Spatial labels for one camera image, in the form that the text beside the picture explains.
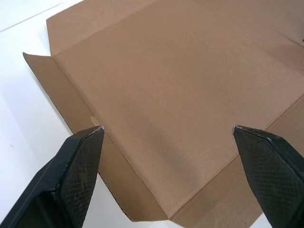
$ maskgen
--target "black plastic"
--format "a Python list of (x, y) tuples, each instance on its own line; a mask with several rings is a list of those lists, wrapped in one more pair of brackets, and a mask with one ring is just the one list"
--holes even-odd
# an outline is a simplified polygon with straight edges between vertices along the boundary
[(37, 172), (0, 228), (80, 228), (95, 187), (102, 127), (67, 138)]
[(248, 183), (273, 228), (304, 227), (304, 158), (283, 138), (233, 131)]

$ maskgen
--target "corrugated cardboard edge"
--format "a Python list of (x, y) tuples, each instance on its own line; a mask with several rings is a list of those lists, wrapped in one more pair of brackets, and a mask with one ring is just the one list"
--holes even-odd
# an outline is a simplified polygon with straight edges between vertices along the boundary
[[(53, 57), (23, 56), (71, 131), (93, 127), (92, 112)], [(167, 220), (132, 166), (110, 137), (104, 136), (99, 172), (123, 212), (132, 221)]]

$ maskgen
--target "white surface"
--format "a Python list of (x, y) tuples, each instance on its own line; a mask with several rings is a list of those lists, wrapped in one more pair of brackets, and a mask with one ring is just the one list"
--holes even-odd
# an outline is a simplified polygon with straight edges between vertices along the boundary
[(0, 0), (0, 31), (60, 3), (62, 0)]
[[(34, 174), (71, 134), (25, 63), (22, 52), (49, 55), (45, 20), (78, 1), (67, 1), (0, 32), (0, 221)], [(13, 9), (5, 13), (13, 17), (16, 14)], [(132, 223), (97, 177), (84, 228), (178, 227), (169, 221)], [(262, 216), (252, 228), (270, 228), (270, 225)]]

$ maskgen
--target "cardboard flap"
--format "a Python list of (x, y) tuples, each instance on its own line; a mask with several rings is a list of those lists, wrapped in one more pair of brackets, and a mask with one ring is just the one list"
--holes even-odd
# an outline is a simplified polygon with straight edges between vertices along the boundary
[(156, 0), (85, 0), (47, 20), (51, 54), (69, 48)]
[(94, 127), (91, 111), (53, 57), (26, 53), (23, 56), (71, 131)]
[[(72, 130), (93, 127), (92, 113), (53, 57), (23, 54), (26, 62)], [(167, 220), (143, 181), (104, 134), (99, 173), (124, 213), (132, 221)]]

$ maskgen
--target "brown cardboard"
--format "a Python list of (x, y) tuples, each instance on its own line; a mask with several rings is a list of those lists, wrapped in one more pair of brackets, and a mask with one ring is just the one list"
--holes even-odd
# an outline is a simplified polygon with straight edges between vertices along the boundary
[(25, 58), (72, 130), (105, 126), (99, 171), (132, 220), (249, 227), (261, 210), (231, 128), (302, 149), (304, 126), (290, 122), (304, 112), (303, 10), (300, 0), (85, 0), (47, 20), (52, 57)]

